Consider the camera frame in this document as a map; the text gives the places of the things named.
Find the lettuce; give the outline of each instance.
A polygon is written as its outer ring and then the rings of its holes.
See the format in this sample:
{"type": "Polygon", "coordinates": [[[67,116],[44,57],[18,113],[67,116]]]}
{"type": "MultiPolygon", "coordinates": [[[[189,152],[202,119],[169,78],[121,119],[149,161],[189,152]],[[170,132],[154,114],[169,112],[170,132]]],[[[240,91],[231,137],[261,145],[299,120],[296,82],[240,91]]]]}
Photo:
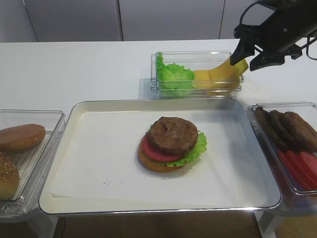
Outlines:
{"type": "Polygon", "coordinates": [[[173,161],[173,162],[167,162],[162,163],[166,164],[168,167],[173,166],[184,166],[187,163],[193,162],[196,158],[200,156],[200,154],[204,153],[207,150],[207,139],[204,133],[200,133],[198,135],[198,141],[196,143],[195,148],[188,152],[182,159],[173,161]]]}
{"type": "Polygon", "coordinates": [[[175,63],[165,65],[162,52],[157,55],[157,74],[160,90],[167,96],[186,96],[194,88],[194,72],[175,63]]]}

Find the red tomato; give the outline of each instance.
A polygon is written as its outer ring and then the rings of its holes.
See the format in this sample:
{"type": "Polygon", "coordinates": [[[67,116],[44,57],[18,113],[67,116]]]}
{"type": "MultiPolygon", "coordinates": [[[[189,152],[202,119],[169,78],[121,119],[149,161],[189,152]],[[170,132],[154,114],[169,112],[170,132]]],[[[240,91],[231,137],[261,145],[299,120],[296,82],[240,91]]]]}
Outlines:
{"type": "Polygon", "coordinates": [[[283,152],[278,151],[278,156],[282,161],[282,164],[286,167],[292,177],[298,182],[298,184],[304,190],[311,190],[312,188],[306,183],[306,181],[297,173],[297,171],[290,165],[288,159],[285,157],[283,152]]]}
{"type": "Polygon", "coordinates": [[[149,136],[146,134],[142,142],[142,150],[150,159],[156,160],[158,162],[172,162],[182,158],[179,155],[166,155],[157,151],[149,141],[149,136]]]}
{"type": "Polygon", "coordinates": [[[297,173],[302,177],[302,179],[312,188],[317,189],[317,180],[315,179],[315,175],[311,173],[310,170],[307,170],[303,163],[301,162],[301,158],[293,151],[287,151],[285,153],[285,157],[288,160],[290,166],[297,171],[297,173]]]}
{"type": "Polygon", "coordinates": [[[317,180],[317,158],[307,152],[301,152],[299,159],[305,170],[317,180]]]}

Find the table leg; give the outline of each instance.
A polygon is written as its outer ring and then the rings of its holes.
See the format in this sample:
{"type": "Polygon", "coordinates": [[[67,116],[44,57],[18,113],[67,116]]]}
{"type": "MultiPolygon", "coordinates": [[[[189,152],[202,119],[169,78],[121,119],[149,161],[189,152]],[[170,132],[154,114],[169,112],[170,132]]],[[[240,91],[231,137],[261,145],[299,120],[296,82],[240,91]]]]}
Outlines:
{"type": "Polygon", "coordinates": [[[260,231],[264,238],[275,237],[275,229],[285,219],[284,217],[279,217],[266,211],[256,212],[255,215],[258,221],[260,231]]]}
{"type": "Polygon", "coordinates": [[[57,217],[40,213],[26,221],[39,238],[52,238],[57,224],[57,217]]]}

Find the hamburger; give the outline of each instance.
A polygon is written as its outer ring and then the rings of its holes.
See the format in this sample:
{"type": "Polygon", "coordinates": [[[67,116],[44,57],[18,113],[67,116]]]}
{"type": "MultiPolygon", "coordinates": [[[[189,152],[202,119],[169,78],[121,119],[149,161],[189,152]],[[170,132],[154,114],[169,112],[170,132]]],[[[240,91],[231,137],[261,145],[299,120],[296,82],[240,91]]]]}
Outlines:
{"type": "Polygon", "coordinates": [[[199,158],[206,146],[206,136],[190,121],[161,117],[142,138],[138,157],[151,171],[171,172],[199,158]]]}

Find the floor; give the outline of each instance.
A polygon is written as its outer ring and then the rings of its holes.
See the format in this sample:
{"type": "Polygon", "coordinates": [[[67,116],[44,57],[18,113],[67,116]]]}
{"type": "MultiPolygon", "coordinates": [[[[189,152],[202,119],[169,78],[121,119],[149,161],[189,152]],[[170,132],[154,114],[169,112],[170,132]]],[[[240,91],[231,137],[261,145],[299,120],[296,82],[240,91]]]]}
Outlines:
{"type": "MultiPolygon", "coordinates": [[[[26,223],[0,224],[1,238],[36,238],[26,223]]],[[[217,212],[60,218],[54,238],[261,238],[253,213],[217,212]]],[[[277,238],[317,238],[317,217],[287,218],[277,238]]]]}

